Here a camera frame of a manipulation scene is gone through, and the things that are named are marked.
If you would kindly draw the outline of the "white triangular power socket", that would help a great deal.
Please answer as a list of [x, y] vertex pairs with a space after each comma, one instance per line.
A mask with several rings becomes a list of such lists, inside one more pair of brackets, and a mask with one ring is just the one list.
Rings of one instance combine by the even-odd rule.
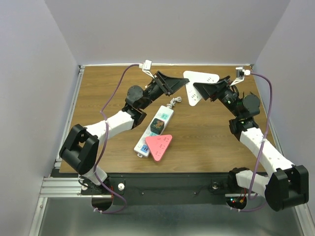
[[185, 79], [189, 80], [189, 82], [185, 84], [185, 88], [190, 106], [195, 106], [202, 99], [201, 94], [194, 87], [195, 83], [215, 84], [220, 79], [218, 74], [195, 71], [184, 71], [183, 76]]

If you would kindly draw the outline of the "white colourful power strip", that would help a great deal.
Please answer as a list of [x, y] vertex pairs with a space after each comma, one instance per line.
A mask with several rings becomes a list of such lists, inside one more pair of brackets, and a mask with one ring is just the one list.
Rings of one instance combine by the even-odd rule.
[[[134, 151], [137, 153], [137, 156], [142, 157], [149, 157], [150, 150], [148, 148], [148, 145], [146, 144], [146, 138], [150, 136], [157, 136], [161, 135], [163, 131], [166, 129], [167, 125], [169, 124], [172, 116], [173, 116], [173, 109], [170, 108], [170, 106], [160, 106], [157, 113], [152, 118], [151, 122], [147, 126], [146, 130], [142, 134], [141, 138], [137, 142], [137, 144], [134, 147]], [[157, 121], [162, 121], [162, 129], [155, 130], [151, 128], [152, 123], [156, 123]]]

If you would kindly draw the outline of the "dark green cube adapter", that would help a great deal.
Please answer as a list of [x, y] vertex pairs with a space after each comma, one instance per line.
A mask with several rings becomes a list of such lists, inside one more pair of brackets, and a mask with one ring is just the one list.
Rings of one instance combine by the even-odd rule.
[[154, 118], [153, 121], [150, 124], [150, 131], [160, 135], [164, 130], [164, 121]]

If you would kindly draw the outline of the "pink triangular power socket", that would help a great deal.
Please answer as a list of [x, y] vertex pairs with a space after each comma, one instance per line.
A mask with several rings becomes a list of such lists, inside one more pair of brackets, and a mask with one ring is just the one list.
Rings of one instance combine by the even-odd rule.
[[146, 144], [155, 162], [161, 161], [172, 139], [173, 136], [170, 134], [146, 137]]

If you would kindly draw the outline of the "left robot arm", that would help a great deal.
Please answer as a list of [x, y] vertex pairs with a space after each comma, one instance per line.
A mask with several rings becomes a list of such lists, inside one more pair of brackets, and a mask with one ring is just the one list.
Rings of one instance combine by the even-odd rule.
[[188, 82], [186, 78], [168, 77], [158, 71], [145, 89], [131, 86], [124, 107], [115, 115], [92, 125], [77, 124], [70, 129], [59, 151], [60, 158], [79, 175], [89, 179], [97, 193], [106, 193], [110, 182], [107, 173], [98, 166], [99, 146], [106, 146], [108, 139], [139, 126], [146, 117], [145, 108], [164, 94], [174, 94]]

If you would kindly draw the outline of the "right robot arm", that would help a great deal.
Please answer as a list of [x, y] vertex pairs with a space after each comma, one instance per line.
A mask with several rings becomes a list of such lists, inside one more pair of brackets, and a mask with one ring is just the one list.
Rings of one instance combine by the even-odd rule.
[[254, 116], [260, 113], [260, 99], [253, 93], [239, 96], [229, 78], [217, 83], [194, 83], [204, 100], [219, 100], [234, 116], [229, 120], [230, 132], [246, 146], [262, 165], [267, 176], [248, 168], [234, 168], [228, 173], [227, 188], [237, 192], [242, 188], [265, 198], [274, 211], [295, 207], [309, 201], [309, 172], [303, 165], [286, 159], [262, 133]]

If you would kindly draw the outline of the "back aluminium rail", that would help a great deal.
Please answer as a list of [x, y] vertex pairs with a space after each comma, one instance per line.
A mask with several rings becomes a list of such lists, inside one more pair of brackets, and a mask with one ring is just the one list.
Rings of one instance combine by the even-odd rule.
[[[107, 63], [107, 64], [82, 64], [80, 68], [89, 66], [129, 66], [132, 63]], [[152, 66], [253, 66], [254, 64], [231, 64], [231, 63], [152, 63]]]

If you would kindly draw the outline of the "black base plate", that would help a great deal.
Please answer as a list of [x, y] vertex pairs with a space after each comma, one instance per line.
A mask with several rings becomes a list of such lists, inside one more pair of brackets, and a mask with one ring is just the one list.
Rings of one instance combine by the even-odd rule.
[[226, 197], [241, 198], [242, 187], [228, 185], [228, 173], [110, 173], [105, 187], [81, 177], [82, 195], [94, 205], [224, 205]]

